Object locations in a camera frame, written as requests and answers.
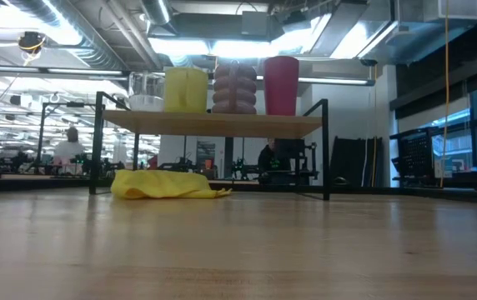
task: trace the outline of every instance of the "ceiling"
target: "ceiling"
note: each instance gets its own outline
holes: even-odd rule
[[[184,32],[179,34],[179,38],[164,37],[159,34],[165,27],[153,25],[147,31],[146,18],[142,17],[144,14],[139,0],[48,1],[53,6],[63,5],[58,9],[58,13],[65,17],[66,21],[61,19],[56,27],[47,23],[47,20],[45,21],[43,17],[23,12],[22,7],[13,6],[17,6],[20,2],[38,5],[42,3],[42,0],[34,2],[0,0],[0,65],[22,66],[26,61],[29,61],[29,54],[20,50],[17,41],[24,32],[36,31],[45,34],[48,39],[44,43],[40,55],[28,62],[31,67],[99,68],[100,65],[93,65],[93,61],[88,59],[87,54],[90,48],[100,48],[101,52],[96,55],[96,58],[106,58],[109,65],[120,66],[120,68],[130,71],[153,71],[158,68],[158,65],[164,65],[164,68],[171,67],[176,63],[173,60],[175,54],[172,55],[172,53],[178,53],[178,55],[184,53],[183,56],[187,58],[189,63],[198,68],[209,71],[214,68],[215,58],[205,54],[217,52],[216,48],[219,41],[208,37],[181,38],[181,34],[184,34]],[[243,14],[245,16],[256,11],[267,13],[265,15],[269,15],[269,20],[276,22],[274,26],[277,30],[267,29],[265,37],[255,37],[255,39],[261,38],[261,42],[257,41],[257,43],[262,43],[268,49],[267,54],[259,55],[259,48],[254,48],[251,56],[243,55],[247,52],[245,44],[235,46],[233,52],[235,53],[233,59],[254,66],[258,75],[264,74],[264,59],[279,53],[292,55],[300,59],[300,77],[369,79],[369,67],[365,67],[359,60],[352,58],[356,58],[365,46],[370,45],[371,41],[377,38],[379,33],[385,31],[389,25],[392,25],[394,21],[400,20],[400,17],[404,16],[403,20],[407,23],[411,21],[414,28],[437,27],[436,23],[429,26],[425,25],[424,22],[419,20],[418,16],[414,16],[418,13],[411,13],[414,8],[407,3],[411,4],[414,1],[404,0],[401,2],[402,5],[398,10],[399,15],[392,14],[393,9],[390,5],[395,3],[393,0],[369,2],[366,0],[254,0],[252,2],[171,0],[169,4],[173,11],[173,19],[177,21],[176,25],[180,24],[180,18],[192,20],[188,25],[192,28],[199,28],[199,31],[202,32],[208,26],[210,18],[223,20],[222,26],[209,26],[209,29],[214,31],[209,32],[209,35],[218,32],[227,34],[232,28],[229,24],[240,22],[241,19],[243,20],[243,32],[239,34],[244,34],[245,17],[241,17]],[[121,10],[114,7],[114,3],[119,3]],[[127,19],[122,18],[121,11],[126,13]],[[290,23],[288,22],[290,13],[297,11],[302,11],[305,19],[300,22],[293,21],[291,25],[299,24],[305,26],[305,28],[284,33],[282,28],[284,28],[284,24]],[[330,32],[329,28],[337,28],[338,30]],[[415,34],[415,36],[418,35],[415,41],[419,43],[422,43],[425,40],[422,37],[428,34],[425,30],[415,32],[418,33]],[[406,51],[407,48],[413,48],[410,43],[404,45],[407,48],[400,48],[401,50],[396,48],[399,51],[393,51],[389,44],[385,45],[384,41],[389,41],[391,36],[396,34],[396,32],[388,33],[389,35],[385,35],[384,40],[364,58],[378,59],[380,63],[391,63],[395,59],[401,58],[400,53],[405,55],[404,59],[410,60],[416,57],[416,54],[412,57],[412,54],[408,54]],[[317,43],[315,42],[316,38],[319,41],[323,39],[327,42]],[[244,37],[244,40],[251,39],[254,39],[251,35]],[[194,49],[190,46],[170,47],[171,45],[178,45],[172,44],[173,40],[199,40],[207,47],[208,53],[191,54],[190,52]],[[311,47],[311,50],[304,51],[308,46]],[[231,58],[220,55],[219,61],[225,62],[228,59]],[[307,86],[308,84],[300,83],[300,91],[305,90]],[[120,82],[70,80],[39,76],[15,79],[15,77],[0,74],[0,96],[5,89],[8,90],[8,95],[0,97],[0,151],[4,148],[24,147],[31,152],[36,148],[41,103],[50,101],[50,98],[57,101],[56,97],[60,96],[58,99],[60,103],[68,101],[94,103],[93,99],[96,91],[127,97],[127,92]],[[21,95],[22,99],[27,99],[27,106],[11,104],[10,96],[13,95]],[[90,107],[61,107],[59,110],[65,115],[64,117],[73,116],[70,118],[73,122],[67,121],[58,113],[53,113],[47,118],[45,132],[50,137],[47,139],[49,146],[45,148],[46,151],[52,150],[51,147],[55,143],[65,138],[63,130],[69,124],[81,128],[82,134],[80,137],[83,140],[83,146],[87,147],[89,151],[92,140],[92,130],[89,128],[93,125],[93,110]],[[15,119],[9,121],[6,118],[8,114],[14,115]],[[16,142],[14,141],[15,135],[18,136]],[[134,144],[133,135],[121,129],[116,130],[113,125],[109,125],[105,135],[104,156],[112,155],[114,143],[132,145]],[[146,153],[155,153],[159,148],[159,139],[157,137],[143,137],[140,147]]]

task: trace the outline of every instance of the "black metal shelf frame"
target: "black metal shelf frame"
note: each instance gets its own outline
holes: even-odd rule
[[[100,168],[100,159],[101,159],[101,152],[102,152],[102,141],[103,141],[103,98],[107,98],[112,102],[116,103],[117,107],[130,110],[127,108],[123,103],[119,102],[118,100],[114,99],[113,97],[109,96],[105,92],[97,92],[96,93],[96,116],[94,118],[94,136],[93,136],[93,148],[92,148],[92,165],[90,169],[90,183],[88,191],[91,195],[96,194],[96,187],[98,186],[99,180],[99,168]],[[296,184],[294,186],[263,186],[258,185],[255,186],[254,189],[257,192],[267,192],[267,191],[277,191],[277,192],[289,192],[289,193],[318,193],[320,190],[322,192],[322,199],[329,200],[330,192],[331,192],[331,184],[329,181],[329,108],[328,108],[328,99],[321,99],[317,103],[315,103],[305,114],[304,116],[308,116],[318,108],[321,108],[322,114],[322,159],[323,159],[323,186],[322,187],[311,187],[311,186],[303,186]],[[135,144],[133,149],[133,170],[137,170],[138,167],[138,140],[140,137],[139,132],[134,132],[135,134]],[[299,161],[296,161],[297,172],[296,179],[297,183],[299,182]],[[237,189],[238,185],[236,184],[229,184],[224,185],[224,188],[233,188]]]

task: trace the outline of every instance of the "pink cup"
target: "pink cup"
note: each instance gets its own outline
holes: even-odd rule
[[[268,115],[295,116],[299,61],[278,56],[264,61],[264,101]]]

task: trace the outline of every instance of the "black panel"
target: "black panel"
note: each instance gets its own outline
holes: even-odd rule
[[[462,83],[455,84],[449,90],[450,100],[459,100],[463,97]],[[406,118],[416,113],[424,112],[428,109],[438,107],[446,103],[446,91],[435,92],[428,97],[423,97],[420,100],[410,102],[396,109],[396,119]]]
[[[226,137],[223,149],[223,176],[225,178],[231,177],[233,168],[233,138]]]

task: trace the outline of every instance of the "ductwork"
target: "ductwork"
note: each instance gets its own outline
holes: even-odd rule
[[[186,55],[168,55],[174,67],[193,68],[192,59]]]
[[[408,64],[418,62],[445,44],[444,19],[446,17],[446,0],[399,0],[392,1],[389,26],[382,33],[373,35],[358,58],[373,59],[388,64]],[[364,13],[360,22],[362,26],[376,23],[381,16],[370,10]],[[477,23],[477,0],[449,1],[449,40],[472,28]]]
[[[81,38],[81,49],[70,50],[91,68],[125,70],[127,65],[99,36],[94,27],[67,0],[3,0],[23,12],[30,14],[52,28],[67,23]]]
[[[140,0],[140,4],[147,22],[160,26],[173,35],[178,34],[172,24],[172,7],[168,0]]]

